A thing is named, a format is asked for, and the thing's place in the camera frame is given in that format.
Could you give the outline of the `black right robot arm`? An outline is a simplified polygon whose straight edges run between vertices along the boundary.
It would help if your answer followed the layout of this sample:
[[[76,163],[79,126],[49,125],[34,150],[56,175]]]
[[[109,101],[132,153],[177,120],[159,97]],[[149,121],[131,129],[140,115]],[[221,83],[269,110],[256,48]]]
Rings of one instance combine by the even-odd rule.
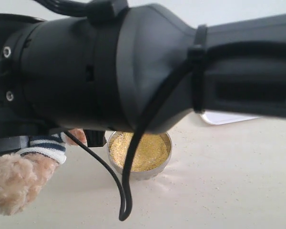
[[[73,128],[169,130],[190,111],[286,118],[286,14],[192,28],[159,4],[0,13],[0,155]]]

